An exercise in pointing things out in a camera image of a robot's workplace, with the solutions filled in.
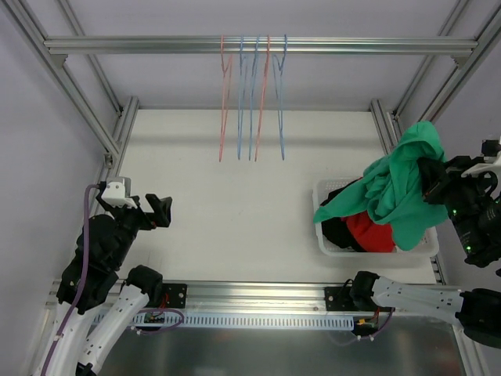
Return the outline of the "green tank top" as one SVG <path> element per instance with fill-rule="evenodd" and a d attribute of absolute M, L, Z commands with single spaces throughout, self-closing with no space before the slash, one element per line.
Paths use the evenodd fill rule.
<path fill-rule="evenodd" d="M 427 229 L 448 218 L 443 204 L 428 204 L 422 198 L 421 158 L 446 161 L 439 134 L 429 121 L 408 128 L 390 154 L 374 161 L 361 179 L 318 208 L 313 222 L 366 212 L 375 224 L 391 226 L 398 248 L 412 250 Z"/>

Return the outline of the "red tank top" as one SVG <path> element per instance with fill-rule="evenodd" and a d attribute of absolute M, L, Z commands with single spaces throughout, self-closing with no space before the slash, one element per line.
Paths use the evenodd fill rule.
<path fill-rule="evenodd" d="M 395 249 L 390 224 L 378 225 L 367 211 L 342 219 L 351 236 L 351 247 L 358 252 L 392 253 Z"/>

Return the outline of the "black tank top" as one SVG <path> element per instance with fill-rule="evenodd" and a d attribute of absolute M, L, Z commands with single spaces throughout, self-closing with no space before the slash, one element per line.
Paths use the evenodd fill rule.
<path fill-rule="evenodd" d="M 327 219 L 321 222 L 323 236 L 341 249 L 350 248 L 356 252 L 365 252 L 341 218 Z"/>

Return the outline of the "pink hanger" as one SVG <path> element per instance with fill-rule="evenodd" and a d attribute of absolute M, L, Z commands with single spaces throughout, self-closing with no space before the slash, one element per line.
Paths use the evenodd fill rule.
<path fill-rule="evenodd" d="M 233 61 L 233 55 L 229 55 L 228 58 L 225 58 L 224 35 L 222 35 L 220 38 L 220 57 L 221 57 L 221 68 L 222 68 L 222 108 L 221 108 L 221 126 L 220 126 L 218 161 L 222 162 L 224 145 L 225 145 L 225 131 L 228 121 L 228 112 L 229 112 L 229 98 L 231 90 L 232 61 Z"/>
<path fill-rule="evenodd" d="M 262 119 L 263 119 L 265 97 L 266 97 L 268 77 L 269 77 L 270 49 L 271 49 L 271 37 L 268 35 L 266 38 L 266 56 L 265 56 L 265 66 L 263 70 L 263 80 L 261 85 L 261 98 L 260 98 L 260 106 L 258 113 L 258 132 L 257 132 L 257 139 L 254 151 L 254 162 L 258 161 L 258 153 L 261 140 Z"/>

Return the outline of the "blue hanger with red top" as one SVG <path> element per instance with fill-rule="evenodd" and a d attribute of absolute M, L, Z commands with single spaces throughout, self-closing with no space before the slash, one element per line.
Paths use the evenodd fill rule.
<path fill-rule="evenodd" d="M 248 75 L 247 56 L 243 52 L 244 36 L 240 36 L 239 50 L 239 84 L 238 84 L 238 102 L 237 102 L 237 142 L 236 152 L 237 159 L 241 159 L 242 142 L 243 142 L 243 111 L 244 101 L 246 96 L 246 84 Z"/>

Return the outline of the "blue hanger with black top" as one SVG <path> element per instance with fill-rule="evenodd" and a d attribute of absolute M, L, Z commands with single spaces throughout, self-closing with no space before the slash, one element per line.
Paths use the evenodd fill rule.
<path fill-rule="evenodd" d="M 256 85 L 256 78 L 258 73 L 258 61 L 259 61 L 259 43 L 261 36 L 258 35 L 254 45 L 254 55 L 251 64 L 251 76 L 250 76 L 250 127 L 249 127 L 249 141 L 248 141 L 248 160 L 251 160 L 252 155 L 252 145 L 253 145 L 253 135 L 254 135 L 254 91 Z"/>

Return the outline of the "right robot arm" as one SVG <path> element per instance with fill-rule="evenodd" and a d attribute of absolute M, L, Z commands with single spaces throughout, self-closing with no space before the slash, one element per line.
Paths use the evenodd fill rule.
<path fill-rule="evenodd" d="M 402 309 L 458 327 L 472 341 L 500 347 L 500 163 L 421 158 L 423 199 L 445 206 L 451 226 L 441 264 L 452 287 L 399 283 L 369 271 L 349 289 L 358 310 Z"/>

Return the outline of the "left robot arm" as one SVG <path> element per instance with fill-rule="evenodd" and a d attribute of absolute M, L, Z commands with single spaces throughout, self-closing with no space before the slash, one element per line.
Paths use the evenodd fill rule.
<path fill-rule="evenodd" d="M 141 209 L 137 196 L 115 204 L 101 195 L 96 200 L 105 212 L 86 219 L 75 256 L 63 271 L 54 327 L 36 375 L 97 375 L 133 317 L 162 299 L 162 275 L 136 266 L 113 306 L 93 325 L 138 233 L 169 227 L 172 205 L 171 197 L 153 193 L 146 195 L 150 212 Z"/>

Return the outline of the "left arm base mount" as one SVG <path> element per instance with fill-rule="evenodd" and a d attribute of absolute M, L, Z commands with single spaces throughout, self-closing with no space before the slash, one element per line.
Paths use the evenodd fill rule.
<path fill-rule="evenodd" d="M 126 284 L 138 287 L 141 293 L 149 298 L 147 309 L 185 308 L 187 285 L 164 282 L 163 276 L 148 266 L 140 265 L 131 269 Z"/>

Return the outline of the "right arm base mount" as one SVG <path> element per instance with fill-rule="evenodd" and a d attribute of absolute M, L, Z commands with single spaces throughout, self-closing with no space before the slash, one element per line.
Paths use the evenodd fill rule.
<path fill-rule="evenodd" d="M 359 271 L 341 287 L 325 287 L 324 300 L 327 312 L 376 312 L 378 305 L 372 300 L 373 287 L 378 274 Z"/>

